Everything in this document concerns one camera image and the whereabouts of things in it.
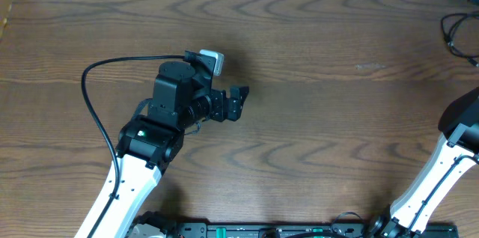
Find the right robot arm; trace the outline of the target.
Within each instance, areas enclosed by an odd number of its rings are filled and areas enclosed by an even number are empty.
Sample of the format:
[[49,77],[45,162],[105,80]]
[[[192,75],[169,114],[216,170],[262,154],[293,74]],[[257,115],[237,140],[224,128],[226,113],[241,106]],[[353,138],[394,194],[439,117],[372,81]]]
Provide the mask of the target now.
[[409,188],[365,231],[366,237],[420,237],[442,199],[478,164],[478,89],[453,101],[439,119],[435,150]]

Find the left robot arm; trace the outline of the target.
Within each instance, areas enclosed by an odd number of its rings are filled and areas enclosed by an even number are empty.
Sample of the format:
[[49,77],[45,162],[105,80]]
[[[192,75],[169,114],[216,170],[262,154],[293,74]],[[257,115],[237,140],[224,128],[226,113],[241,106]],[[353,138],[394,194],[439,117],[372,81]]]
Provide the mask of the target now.
[[236,121],[247,86],[212,89],[212,62],[160,65],[146,115],[135,115],[120,131],[112,166],[78,237],[124,237],[139,208],[159,184],[183,146],[187,128],[202,119]]

